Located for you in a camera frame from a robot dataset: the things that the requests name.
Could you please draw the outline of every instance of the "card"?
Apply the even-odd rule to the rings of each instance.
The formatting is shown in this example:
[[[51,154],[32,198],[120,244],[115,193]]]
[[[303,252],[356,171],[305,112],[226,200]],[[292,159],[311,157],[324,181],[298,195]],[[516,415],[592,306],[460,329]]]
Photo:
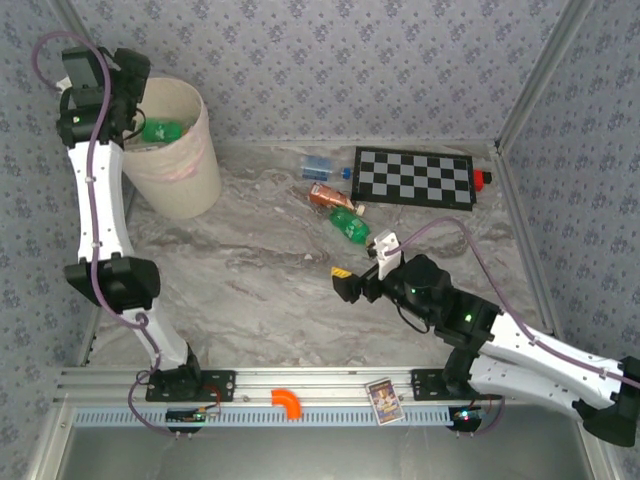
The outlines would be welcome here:
[[[365,387],[371,399],[378,425],[386,425],[404,418],[400,400],[398,400],[390,379],[384,378],[377,382],[369,383]]]

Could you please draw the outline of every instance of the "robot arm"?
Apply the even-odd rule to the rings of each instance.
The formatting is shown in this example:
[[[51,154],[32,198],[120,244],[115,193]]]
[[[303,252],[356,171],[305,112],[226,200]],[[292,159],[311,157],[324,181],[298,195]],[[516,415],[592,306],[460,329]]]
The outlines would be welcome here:
[[[634,445],[640,360],[599,357],[525,325],[531,340],[509,313],[453,287],[449,273],[425,255],[405,262],[398,247],[395,234],[383,232],[370,250],[377,264],[362,276],[334,270],[334,289],[350,303],[385,296],[433,327],[454,347],[442,371],[452,394],[526,399],[582,420],[605,441]]]
[[[78,187],[80,207],[80,247],[78,263],[65,268],[71,285],[98,305],[89,278],[93,259],[91,243],[92,217],[86,187],[87,150],[89,142],[75,144],[68,151]],[[122,202],[122,161],[124,152],[113,141],[97,145],[94,151],[93,171],[100,247],[98,278],[101,290],[111,308],[135,323],[136,314],[144,312],[149,318],[147,332],[160,349],[160,370],[172,370],[187,361],[188,347],[162,314],[160,302],[160,276],[153,262],[134,257],[124,218]],[[153,362],[155,352],[142,331],[134,330]]]
[[[122,199],[123,132],[133,130],[138,103],[142,100],[150,71],[149,60],[131,50],[119,49],[111,57],[120,68],[109,69],[111,99],[106,121],[98,134],[92,157],[93,178],[87,172],[89,139],[104,97],[104,76],[98,60],[87,48],[65,50],[62,60],[71,87],[62,94],[58,134],[73,165],[80,207],[80,247],[78,263],[64,269],[67,281],[96,305],[91,264],[97,262],[99,290],[104,301],[119,318],[137,324],[144,313],[148,324],[134,332],[157,369],[149,382],[165,401],[194,398],[203,381],[197,359],[163,315],[158,301],[160,273],[150,260],[134,257],[125,224]],[[69,107],[70,100],[74,108]],[[95,216],[90,208],[87,182],[92,182],[96,199]],[[98,226],[99,248],[93,244],[93,222]],[[155,342],[158,352],[150,339]]]

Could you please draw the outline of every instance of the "orange pipe fitting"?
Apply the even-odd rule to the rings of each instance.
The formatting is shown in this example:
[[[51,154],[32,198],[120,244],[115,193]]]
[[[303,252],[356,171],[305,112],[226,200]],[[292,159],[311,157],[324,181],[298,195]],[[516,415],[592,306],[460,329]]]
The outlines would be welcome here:
[[[300,400],[289,390],[271,390],[271,405],[284,407],[287,411],[288,420],[298,420],[302,418],[302,407]]]

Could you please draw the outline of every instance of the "plastic bottle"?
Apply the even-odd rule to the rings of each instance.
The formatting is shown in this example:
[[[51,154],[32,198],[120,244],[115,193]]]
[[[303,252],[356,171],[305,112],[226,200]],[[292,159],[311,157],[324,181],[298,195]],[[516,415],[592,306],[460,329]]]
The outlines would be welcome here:
[[[173,120],[148,118],[142,130],[142,140],[147,143],[172,143],[182,136],[182,130],[182,125]]]
[[[336,207],[329,215],[329,220],[353,243],[364,245],[371,230],[366,223],[345,207]]]
[[[305,155],[302,157],[302,178],[329,182],[331,180],[349,180],[350,168],[338,168],[330,158]]]
[[[311,185],[309,200],[311,203],[325,207],[346,207],[358,216],[362,216],[364,213],[364,205],[354,205],[344,193],[321,183]]]

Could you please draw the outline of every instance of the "red object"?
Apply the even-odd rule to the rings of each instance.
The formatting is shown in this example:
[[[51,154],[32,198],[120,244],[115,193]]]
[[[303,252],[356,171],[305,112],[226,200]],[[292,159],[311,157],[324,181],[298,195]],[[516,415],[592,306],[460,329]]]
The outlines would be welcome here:
[[[488,185],[493,180],[490,172],[483,172],[482,170],[473,171],[473,183],[476,187],[476,192],[481,192],[485,185]]]
[[[302,418],[300,400],[289,390],[271,390],[271,405],[280,405],[287,411],[288,420]]]

